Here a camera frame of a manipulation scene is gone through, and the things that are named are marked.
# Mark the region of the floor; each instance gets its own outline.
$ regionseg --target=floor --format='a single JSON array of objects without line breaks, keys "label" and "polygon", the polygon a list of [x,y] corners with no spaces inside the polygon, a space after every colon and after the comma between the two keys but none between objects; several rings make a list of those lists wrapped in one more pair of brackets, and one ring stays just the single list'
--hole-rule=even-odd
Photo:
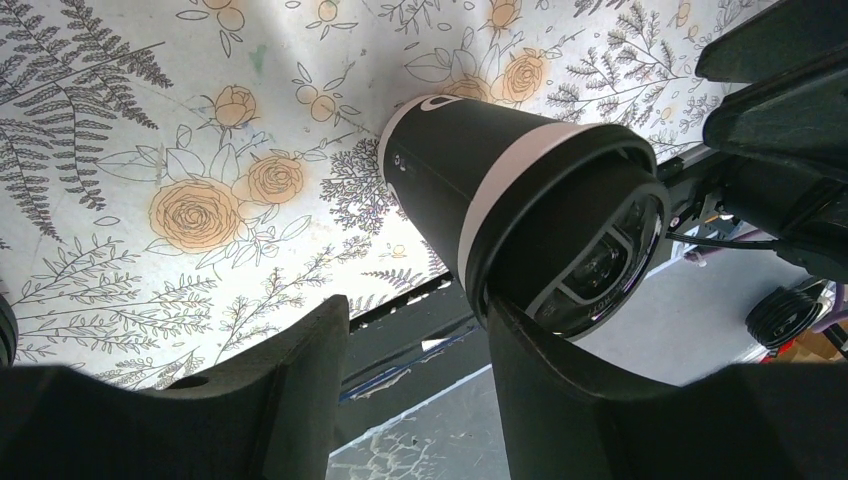
[{"label": "floor", "polygon": [[[682,385],[765,350],[744,318],[775,287],[807,278],[772,252],[725,251],[645,280],[607,323],[577,342],[607,361]],[[494,378],[474,372],[330,456],[328,480],[508,479]]]},{"label": "floor", "polygon": [[18,365],[162,388],[342,293],[442,272],[377,138],[448,93],[613,122],[660,160],[758,0],[0,0],[0,278]]}]

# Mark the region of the flower drawing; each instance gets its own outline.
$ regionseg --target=flower drawing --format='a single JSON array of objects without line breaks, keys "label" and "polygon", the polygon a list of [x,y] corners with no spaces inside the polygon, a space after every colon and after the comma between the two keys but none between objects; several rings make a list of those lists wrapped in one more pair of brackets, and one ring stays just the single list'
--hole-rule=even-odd
[{"label": "flower drawing", "polygon": [[350,62],[341,77],[330,80],[319,91],[313,85],[312,75],[306,67],[300,62],[297,63],[297,72],[300,74],[300,78],[292,79],[292,83],[298,86],[295,90],[295,98],[302,105],[309,106],[309,113],[313,120],[326,122],[332,118],[335,127],[341,121],[342,115],[359,115],[362,113],[350,105],[337,105],[337,102],[342,100],[344,96],[334,91],[344,83],[347,73],[354,65],[356,65],[356,62]]},{"label": "flower drawing", "polygon": [[491,28],[494,31],[492,44],[501,36],[501,33],[509,30],[516,20],[521,18],[521,0],[490,0],[492,2],[492,14],[489,20],[481,28]]},{"label": "flower drawing", "polygon": [[238,128],[256,118],[256,99],[244,87],[225,87],[213,103],[215,120],[222,127]]},{"label": "flower drawing", "polygon": [[[197,0],[189,0],[192,4],[198,5]],[[176,17],[180,20],[190,22],[199,22],[202,20],[214,18],[218,22],[218,38],[221,40],[221,48],[227,58],[233,54],[233,42],[244,43],[244,39],[237,32],[240,32],[245,25],[244,13],[238,8],[232,6],[233,0],[203,0],[203,6],[209,10],[183,10],[177,13]]]},{"label": "flower drawing", "polygon": [[479,77],[465,77],[445,87],[442,93],[481,100],[483,102],[489,102],[492,99],[489,84]]},{"label": "flower drawing", "polygon": [[324,40],[324,38],[329,35],[330,28],[335,28],[337,30],[352,30],[354,27],[359,25],[356,22],[336,22],[336,19],[339,16],[338,0],[324,0],[319,3],[316,16],[318,19],[307,25],[306,28],[308,30],[312,30],[314,28],[323,27],[321,29],[321,38],[319,38],[319,40]]},{"label": "flower drawing", "polygon": [[[281,208],[303,189],[304,162],[326,160],[324,149],[353,132],[291,154],[274,148],[263,153],[257,150],[269,141],[265,132],[244,128],[256,118],[257,100],[249,90],[231,85],[216,100],[201,97],[212,104],[206,109],[214,108],[214,116],[194,129],[179,125],[172,147],[137,145],[104,157],[97,166],[125,181],[156,182],[149,207],[156,238],[145,251],[196,255],[195,268],[211,267],[215,275],[223,263],[258,267],[263,258],[277,256],[282,242],[309,228],[311,215]],[[195,149],[213,140],[210,131],[220,133],[214,155]]]},{"label": "flower drawing", "polygon": [[208,252],[230,243],[241,225],[238,199],[211,178],[162,187],[150,205],[150,227],[185,253]]},{"label": "flower drawing", "polygon": [[544,60],[539,52],[525,48],[524,55],[514,58],[492,85],[492,97],[507,103],[520,103],[531,98],[542,86]]},{"label": "flower drawing", "polygon": [[261,204],[286,203],[303,188],[300,163],[283,155],[257,160],[233,185],[240,200]]}]

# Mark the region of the leaf illustration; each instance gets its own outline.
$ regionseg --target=leaf illustration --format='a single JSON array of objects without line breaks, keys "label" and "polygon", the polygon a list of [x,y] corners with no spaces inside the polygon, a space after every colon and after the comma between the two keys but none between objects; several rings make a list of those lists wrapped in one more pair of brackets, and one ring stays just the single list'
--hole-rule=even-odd
[{"label": "leaf illustration", "polygon": [[201,268],[208,267],[209,265],[215,264],[227,258],[227,247],[225,245],[223,247],[218,247],[214,250],[210,250],[200,261],[197,263],[195,267],[196,270],[200,270]]},{"label": "leaf illustration", "polygon": [[268,258],[274,258],[277,254],[280,253],[280,247],[274,245],[273,243],[268,243],[262,246],[262,255]]},{"label": "leaf illustration", "polygon": [[233,54],[233,44],[230,43],[230,36],[227,35],[225,30],[221,30],[218,33],[221,37],[221,47],[224,49],[224,53],[227,55],[227,58],[230,58],[230,55]]},{"label": "leaf illustration", "polygon": [[465,50],[453,51],[453,62],[451,63],[451,78],[458,82],[464,80],[466,76],[474,75],[477,71],[477,60],[474,55]]},{"label": "leaf illustration", "polygon": [[138,151],[109,155],[98,160],[95,165],[104,172],[125,180],[156,181],[156,167],[150,165]]},{"label": "leaf illustration", "polygon": [[232,185],[239,178],[239,164],[236,149],[228,143],[218,150],[209,167],[209,176],[225,185]]},{"label": "leaf illustration", "polygon": [[303,159],[307,162],[320,162],[327,159],[327,154],[320,150],[310,150],[303,154]]},{"label": "leaf illustration", "polygon": [[158,253],[159,255],[168,255],[170,257],[176,257],[183,254],[182,250],[171,245],[171,243],[164,238],[157,238],[156,240],[153,240],[144,250],[146,252]]},{"label": "leaf illustration", "polygon": [[450,77],[450,68],[439,61],[435,53],[422,55],[404,65],[413,77],[429,83],[441,83]]},{"label": "leaf illustration", "polygon": [[165,153],[168,176],[175,182],[188,180],[192,176],[202,176],[205,170],[203,161],[194,153],[181,148],[169,148]]},{"label": "leaf illustration", "polygon": [[330,80],[326,85],[324,85],[324,91],[329,92],[339,88],[339,86],[344,82],[344,79],[345,77],[339,77],[335,80]]},{"label": "leaf illustration", "polygon": [[265,224],[265,223],[270,222],[271,220],[276,218],[277,214],[279,214],[279,213],[280,213],[280,204],[279,203],[274,204],[274,206],[272,206],[271,209],[268,210],[267,213],[265,213],[265,216],[262,217],[262,223]]},{"label": "leaf illustration", "polygon": [[191,128],[180,125],[177,127],[177,147],[186,148],[191,143]]},{"label": "leaf illustration", "polygon": [[300,62],[297,62],[297,71],[300,72],[300,76],[306,80],[307,83],[312,83],[312,77],[309,75],[309,71],[307,71],[306,67],[304,67]]},{"label": "leaf illustration", "polygon": [[288,241],[297,237],[306,230],[310,222],[312,222],[312,215],[304,215],[294,220],[283,229],[283,233],[280,234],[280,240]]},{"label": "leaf illustration", "polygon": [[548,60],[555,60],[560,57],[562,57],[562,50],[560,50],[559,47],[554,47],[545,51],[545,58]]},{"label": "leaf illustration", "polygon": [[487,82],[494,82],[500,75],[500,71],[500,51],[497,45],[492,45],[480,63],[480,78]]},{"label": "leaf illustration", "polygon": [[339,110],[341,110],[343,113],[346,113],[348,115],[359,115],[360,113],[362,113],[359,110],[351,107],[350,105],[341,105],[339,107]]},{"label": "leaf illustration", "polygon": [[121,223],[121,219],[118,217],[113,217],[111,215],[98,218],[94,221],[94,224],[98,227],[111,227],[112,225],[117,225],[119,223]]},{"label": "leaf illustration", "polygon": [[156,164],[159,163],[158,148],[148,147],[147,145],[136,145],[135,149],[138,151],[138,154],[141,155],[141,159],[151,167],[155,167]]},{"label": "leaf illustration", "polygon": [[439,64],[450,68],[450,53],[444,48],[436,48],[434,52],[436,52],[436,59],[439,61]]},{"label": "leaf illustration", "polygon": [[259,253],[259,249],[255,244],[249,243],[245,245],[236,253],[236,259],[233,261],[233,268],[240,267],[253,260],[253,257],[255,257],[257,253]]},{"label": "leaf illustration", "polygon": [[471,42],[474,41],[474,29],[465,27],[465,32],[462,34],[462,50],[468,50],[471,47]]},{"label": "leaf illustration", "polygon": [[180,20],[204,20],[209,18],[209,13],[203,10],[183,10],[177,14]]}]

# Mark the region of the black plastic part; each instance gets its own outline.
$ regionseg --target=black plastic part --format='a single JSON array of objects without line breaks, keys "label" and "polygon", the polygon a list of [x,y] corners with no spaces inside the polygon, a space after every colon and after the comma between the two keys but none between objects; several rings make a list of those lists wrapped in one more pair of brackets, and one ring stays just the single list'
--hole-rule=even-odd
[{"label": "black plastic part", "polygon": [[725,97],[704,123],[704,143],[773,161],[802,160],[845,181],[847,88],[845,47]]},{"label": "black plastic part", "polygon": [[794,164],[736,158],[724,166],[725,211],[773,236],[805,212],[821,207],[834,193],[833,180]]},{"label": "black plastic part", "polygon": [[845,25],[845,2],[782,0],[704,47],[695,74],[712,82],[759,82],[844,45]]},{"label": "black plastic part", "polygon": [[842,358],[848,360],[848,352],[845,351],[845,344],[848,343],[848,332],[839,326],[838,323],[835,323],[824,329],[822,333],[830,341],[831,345],[836,347]]},{"label": "black plastic part", "polygon": [[789,263],[848,283],[848,186],[797,163],[735,157],[722,170],[726,212],[778,238]]},{"label": "black plastic part", "polygon": [[347,318],[347,299],[331,296],[187,388],[129,392],[67,367],[0,369],[2,478],[324,478]]},{"label": "black plastic part", "polygon": [[[535,316],[543,300],[557,294],[568,272],[582,261],[621,214],[635,200],[647,197],[653,198],[659,207],[656,221],[666,225],[668,194],[651,173],[618,152],[585,164],[537,201],[513,230],[492,267],[490,293],[510,299]],[[659,238],[663,233],[664,228],[656,232]],[[638,286],[659,238],[630,253],[631,259],[610,293],[585,308],[579,308],[584,307],[577,305],[581,302],[569,301],[563,294],[557,308],[573,311],[575,315],[547,319],[537,316],[537,321],[569,338],[585,335],[599,326]]]},{"label": "black plastic part", "polygon": [[745,326],[760,345],[780,348],[810,328],[822,308],[807,292],[777,287],[751,310]]},{"label": "black plastic part", "polygon": [[18,322],[15,320],[15,312],[0,295],[0,367],[12,364],[17,348]]},{"label": "black plastic part", "polygon": [[[610,152],[619,150],[651,175],[656,173],[656,159],[650,144],[619,125],[601,125],[576,135],[554,148],[513,182],[483,221],[471,247],[466,267],[465,290],[471,308],[485,326],[485,291],[489,272],[502,251],[502,245],[521,218],[551,189],[578,168]],[[561,223],[562,217],[548,219],[548,225],[537,232],[546,235],[547,227]],[[511,277],[515,283],[530,281],[528,277]]]},{"label": "black plastic part", "polygon": [[848,368],[733,365],[682,388],[622,370],[493,298],[512,480],[843,478]]}]

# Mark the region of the orange rose illustration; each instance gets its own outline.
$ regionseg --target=orange rose illustration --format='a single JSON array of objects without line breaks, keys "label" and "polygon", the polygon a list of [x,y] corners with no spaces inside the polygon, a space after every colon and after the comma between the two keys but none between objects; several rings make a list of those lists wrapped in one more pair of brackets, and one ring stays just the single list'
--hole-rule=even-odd
[{"label": "orange rose illustration", "polygon": [[489,84],[477,77],[466,77],[452,85],[445,87],[442,93],[456,95],[457,97],[472,98],[488,102],[491,100]]},{"label": "orange rose illustration", "polygon": [[272,155],[250,166],[236,180],[233,194],[241,200],[262,204],[286,203],[303,189],[300,163],[283,155]]},{"label": "orange rose illustration", "polygon": [[162,187],[153,197],[150,226],[183,252],[208,252],[233,240],[241,224],[238,206],[221,182],[183,180]]},{"label": "orange rose illustration", "polygon": [[250,90],[232,85],[224,88],[215,100],[215,119],[223,127],[238,127],[253,120],[256,100]]},{"label": "orange rose illustration", "polygon": [[519,103],[532,97],[542,86],[544,63],[531,49],[512,60],[503,75],[492,84],[492,97],[507,103]]},{"label": "orange rose illustration", "polygon": [[492,17],[489,22],[495,30],[505,30],[521,13],[521,0],[495,0],[492,3]]}]

